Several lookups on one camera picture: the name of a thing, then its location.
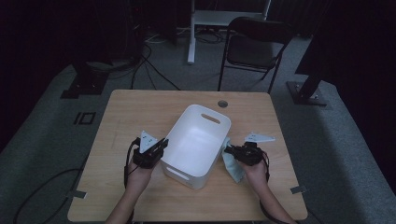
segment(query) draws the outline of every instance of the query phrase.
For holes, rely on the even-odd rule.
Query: white cloth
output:
[[[232,154],[224,152],[224,149],[231,145],[230,140],[230,137],[226,137],[224,139],[223,145],[221,146],[221,156],[224,160],[225,168],[227,169],[228,173],[236,183],[239,183],[244,177],[245,171],[238,164]]]

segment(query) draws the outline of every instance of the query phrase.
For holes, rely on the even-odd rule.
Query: black chair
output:
[[[262,80],[271,69],[275,68],[268,89],[270,93],[283,50],[293,37],[294,32],[284,22],[263,21],[249,17],[238,17],[232,20],[227,28],[218,91],[221,88],[225,67],[264,72]]]

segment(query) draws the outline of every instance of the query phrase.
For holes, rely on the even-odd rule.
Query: metal bracket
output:
[[[250,133],[247,137],[245,137],[245,142],[272,142],[276,139],[273,136],[262,135],[257,133]]]
[[[145,131],[142,131],[140,134],[140,148],[139,152],[144,153],[147,151],[149,148],[154,146],[155,144],[158,143],[158,139],[154,138],[153,136],[149,135]]]

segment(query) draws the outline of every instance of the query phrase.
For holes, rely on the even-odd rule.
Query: wooden table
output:
[[[218,101],[228,106],[221,108]],[[295,219],[307,217],[303,196],[290,189],[299,184],[270,96],[267,93],[227,91],[114,91],[92,145],[74,198],[71,221],[103,221],[124,192],[123,166],[129,145],[142,131],[161,139],[168,135],[189,105],[203,105],[232,121],[228,136],[243,145],[249,133],[271,135],[274,142],[259,143],[270,158],[269,186]],[[147,189],[135,207],[136,221],[265,220],[259,200],[244,179],[236,184],[221,157],[202,189],[190,189],[156,166]]]

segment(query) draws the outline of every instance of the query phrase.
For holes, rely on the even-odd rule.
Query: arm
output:
[[[137,165],[131,162],[129,165],[129,171],[131,172],[136,167]],[[134,211],[134,206],[137,203],[137,199],[149,184],[153,169],[143,169],[139,167],[129,174],[125,192],[123,193],[116,207],[114,207],[110,216],[107,218],[106,224],[123,224],[128,221],[130,215]]]
[[[267,168],[264,161],[260,161],[253,166],[248,166],[242,162],[239,162],[239,164],[245,170],[247,181],[259,196],[262,206],[268,214],[286,223],[296,223],[268,187],[268,183],[265,179]]]

